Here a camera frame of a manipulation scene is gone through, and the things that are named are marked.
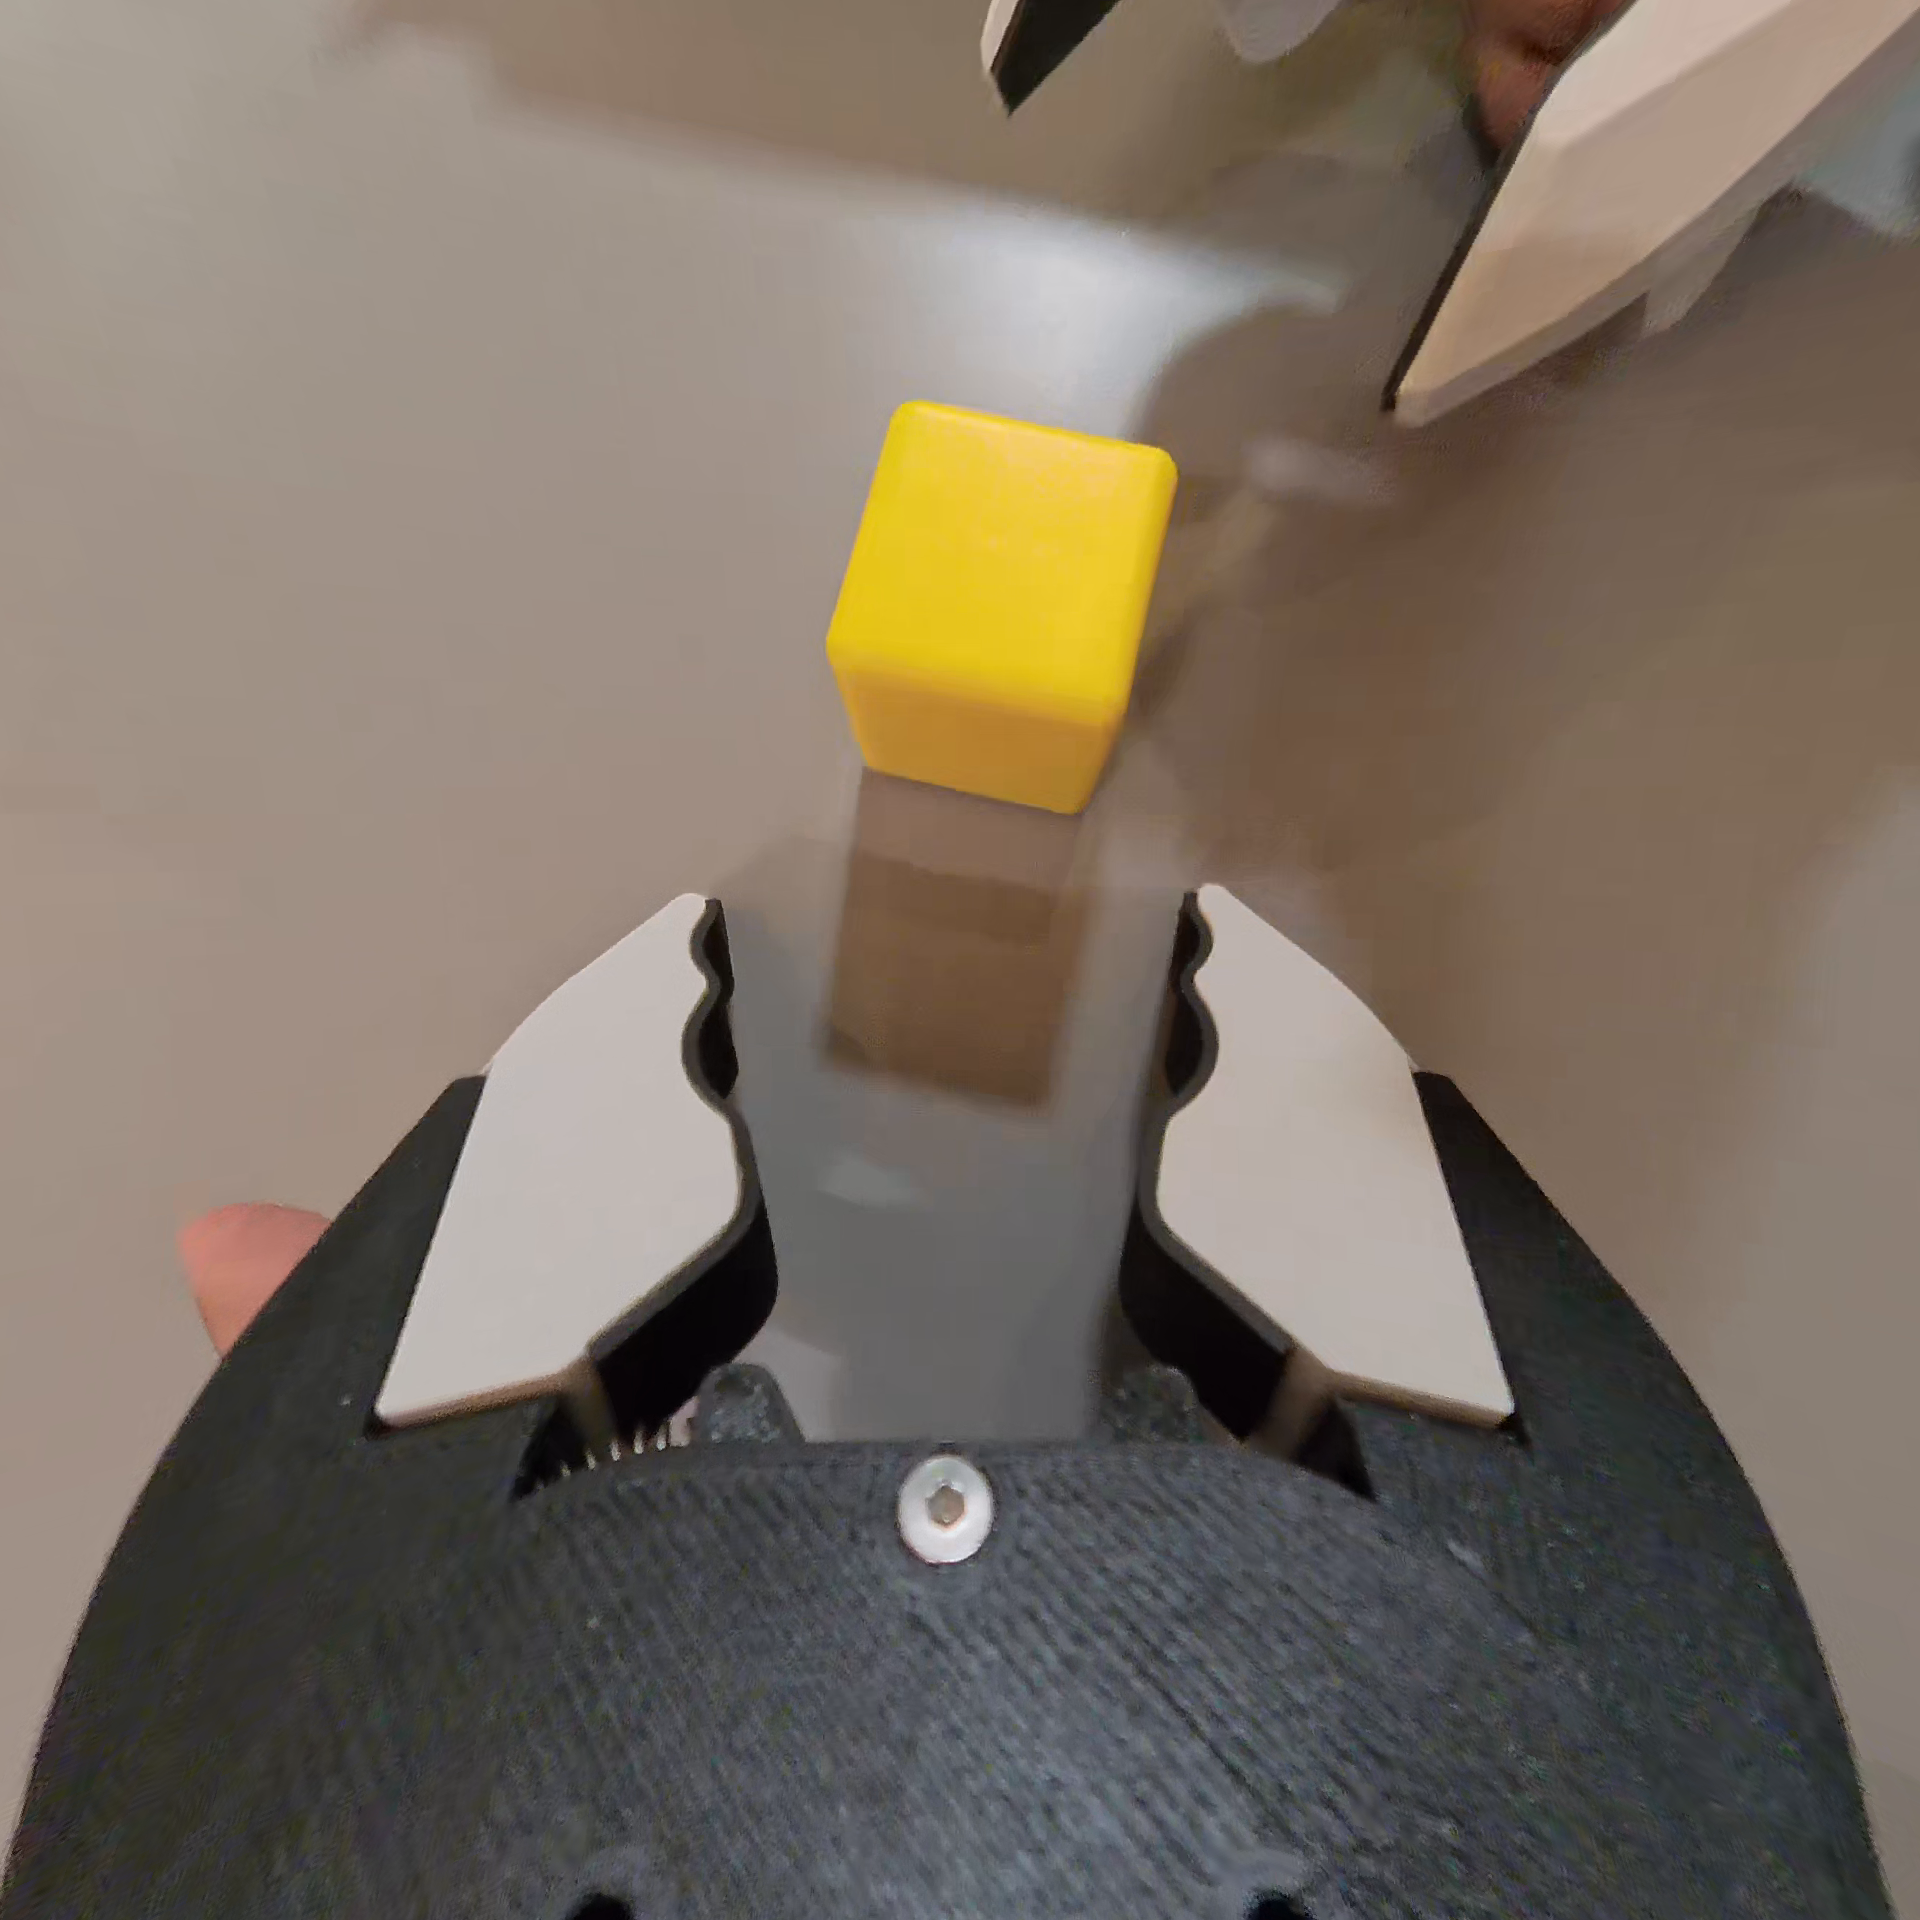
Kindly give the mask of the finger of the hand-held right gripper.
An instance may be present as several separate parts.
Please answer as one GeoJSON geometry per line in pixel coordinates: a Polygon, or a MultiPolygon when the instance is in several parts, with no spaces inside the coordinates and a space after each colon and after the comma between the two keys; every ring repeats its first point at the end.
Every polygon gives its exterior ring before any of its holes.
{"type": "Polygon", "coordinates": [[[1117,1],[991,1],[978,58],[996,102],[1018,112],[1117,1]]]}
{"type": "Polygon", "coordinates": [[[1915,78],[1915,1],[1631,5],[1547,86],[1383,385],[1426,425],[1644,302],[1683,317],[1767,198],[1915,78]]]}

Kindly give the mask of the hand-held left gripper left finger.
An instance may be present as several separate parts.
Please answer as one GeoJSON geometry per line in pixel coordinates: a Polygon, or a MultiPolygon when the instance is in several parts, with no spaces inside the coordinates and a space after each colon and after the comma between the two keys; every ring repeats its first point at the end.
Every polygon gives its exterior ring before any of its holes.
{"type": "Polygon", "coordinates": [[[520,1021],[487,1067],[376,1394],[402,1430],[548,1406],[563,1461],[667,1430],[778,1303],[736,1104],[729,925],[684,893],[520,1021]]]}

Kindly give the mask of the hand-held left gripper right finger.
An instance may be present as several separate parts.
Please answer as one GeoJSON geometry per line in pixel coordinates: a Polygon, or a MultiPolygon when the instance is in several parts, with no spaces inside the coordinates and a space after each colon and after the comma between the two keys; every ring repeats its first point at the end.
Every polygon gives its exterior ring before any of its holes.
{"type": "Polygon", "coordinates": [[[1243,1448],[1307,1461],[1353,1407],[1517,1414],[1404,1045],[1221,882],[1175,921],[1117,1310],[1243,1448]]]}

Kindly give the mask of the yellow cube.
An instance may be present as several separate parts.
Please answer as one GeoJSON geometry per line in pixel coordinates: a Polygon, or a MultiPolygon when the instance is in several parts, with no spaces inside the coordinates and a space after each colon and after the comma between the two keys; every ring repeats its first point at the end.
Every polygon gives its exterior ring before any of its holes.
{"type": "Polygon", "coordinates": [[[1178,483],[1163,447],[903,401],[826,638],[866,767],[1082,814],[1133,699],[1178,483]]]}

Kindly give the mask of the grey desk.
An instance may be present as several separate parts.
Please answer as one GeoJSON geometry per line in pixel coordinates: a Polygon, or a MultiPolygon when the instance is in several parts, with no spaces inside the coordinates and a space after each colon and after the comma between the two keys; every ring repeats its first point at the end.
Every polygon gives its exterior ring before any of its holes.
{"type": "Polygon", "coordinates": [[[1435,9],[1015,115],[984,11],[4,5],[4,1915],[1915,1915],[1915,240],[1405,427],[1435,9]],[[1082,814],[857,751],[909,400],[1179,470],[1082,814]],[[1204,882],[1404,1045],[1508,1435],[1121,1320],[1204,882]],[[684,893],[770,1319],[600,1462],[378,1425],[684,893]]]}

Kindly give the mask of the person's right hand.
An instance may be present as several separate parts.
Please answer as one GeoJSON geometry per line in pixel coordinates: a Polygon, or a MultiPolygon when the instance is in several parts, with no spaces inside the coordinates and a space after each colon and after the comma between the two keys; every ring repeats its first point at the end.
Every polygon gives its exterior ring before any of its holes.
{"type": "Polygon", "coordinates": [[[1560,70],[1627,1],[1466,1],[1463,54],[1484,142],[1507,151],[1560,70]]]}

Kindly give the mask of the person's left hand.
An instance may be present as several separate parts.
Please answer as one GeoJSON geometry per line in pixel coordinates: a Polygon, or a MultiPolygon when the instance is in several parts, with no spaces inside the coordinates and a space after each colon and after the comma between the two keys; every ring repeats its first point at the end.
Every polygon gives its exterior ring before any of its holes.
{"type": "Polygon", "coordinates": [[[188,1221],[176,1237],[184,1277],[211,1349],[224,1357],[329,1229],[321,1211],[241,1202],[188,1221]]]}

